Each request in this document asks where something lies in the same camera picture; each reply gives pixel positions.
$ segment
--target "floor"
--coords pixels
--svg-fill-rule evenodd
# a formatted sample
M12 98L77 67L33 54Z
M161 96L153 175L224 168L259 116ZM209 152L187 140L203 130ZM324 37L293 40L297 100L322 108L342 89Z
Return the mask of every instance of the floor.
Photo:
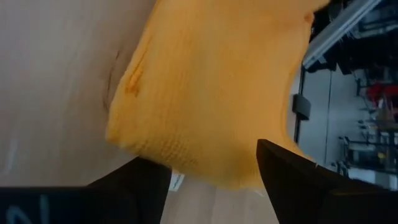
M320 70L306 73L303 95L312 104L309 121L301 123L300 148L318 164L328 168L332 162L341 160L342 148L339 137L363 141L358 120L369 119L361 108L366 107L363 98L356 96L355 78L361 78L362 71L354 75L343 75L337 71ZM371 170L352 169L351 178L361 179L381 187L396 189L397 178Z

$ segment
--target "yellow cloth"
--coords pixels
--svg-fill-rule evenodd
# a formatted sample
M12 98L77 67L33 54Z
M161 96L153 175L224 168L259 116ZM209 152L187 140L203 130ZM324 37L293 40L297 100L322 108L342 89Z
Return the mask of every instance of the yellow cloth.
M289 90L326 2L158 0L107 139L216 185L262 185L258 139L302 155L287 135Z

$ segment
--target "yellow towel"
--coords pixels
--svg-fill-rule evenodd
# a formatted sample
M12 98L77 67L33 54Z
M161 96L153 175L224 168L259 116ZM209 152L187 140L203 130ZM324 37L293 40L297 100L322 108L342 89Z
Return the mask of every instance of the yellow towel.
M228 188L262 185L258 139L286 130L312 12L327 0L158 0L111 105L107 139Z

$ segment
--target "wooden surface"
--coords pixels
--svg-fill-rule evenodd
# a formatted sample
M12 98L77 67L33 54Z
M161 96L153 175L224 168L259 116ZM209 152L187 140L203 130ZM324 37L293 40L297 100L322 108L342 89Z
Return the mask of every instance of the wooden surface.
M0 186L85 185L132 159L105 142L106 107L153 3L0 0ZM162 220L275 222L267 195L191 177Z
M249 190L229 191L186 177L169 192L161 224L278 223L269 197Z

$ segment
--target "metal frame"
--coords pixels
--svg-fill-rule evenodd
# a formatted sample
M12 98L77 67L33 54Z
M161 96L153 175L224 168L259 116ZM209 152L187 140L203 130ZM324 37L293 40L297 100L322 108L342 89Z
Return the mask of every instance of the metal frame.
M356 0L331 22L308 47L303 66L311 67L323 54L351 30L369 11L382 0Z

